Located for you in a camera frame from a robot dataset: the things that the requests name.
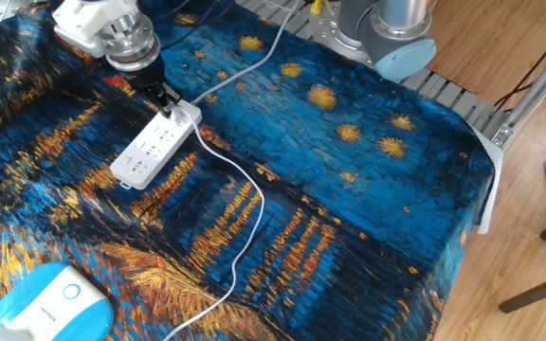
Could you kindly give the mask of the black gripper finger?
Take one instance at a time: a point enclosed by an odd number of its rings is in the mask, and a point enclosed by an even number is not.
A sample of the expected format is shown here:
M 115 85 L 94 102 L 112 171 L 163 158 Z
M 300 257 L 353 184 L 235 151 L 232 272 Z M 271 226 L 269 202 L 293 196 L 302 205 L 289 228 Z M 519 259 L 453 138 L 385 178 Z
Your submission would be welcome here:
M 167 82 L 164 82 L 162 86 L 164 88 L 163 98 L 165 104 L 177 105 L 178 102 L 182 99 L 182 93 L 179 90 L 172 88 Z
M 169 118 L 171 110 L 167 109 L 170 102 L 168 93 L 164 86 L 148 86 L 147 93 L 151 102 L 157 107 L 158 113 Z

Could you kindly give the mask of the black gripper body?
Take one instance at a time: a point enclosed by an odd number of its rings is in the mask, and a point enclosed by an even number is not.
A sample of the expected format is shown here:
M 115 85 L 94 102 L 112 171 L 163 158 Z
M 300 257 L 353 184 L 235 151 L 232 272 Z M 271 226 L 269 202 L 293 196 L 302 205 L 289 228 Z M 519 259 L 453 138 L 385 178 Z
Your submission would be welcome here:
M 145 68 L 128 73 L 128 82 L 145 93 L 163 93 L 165 91 L 165 63 L 155 59 Z

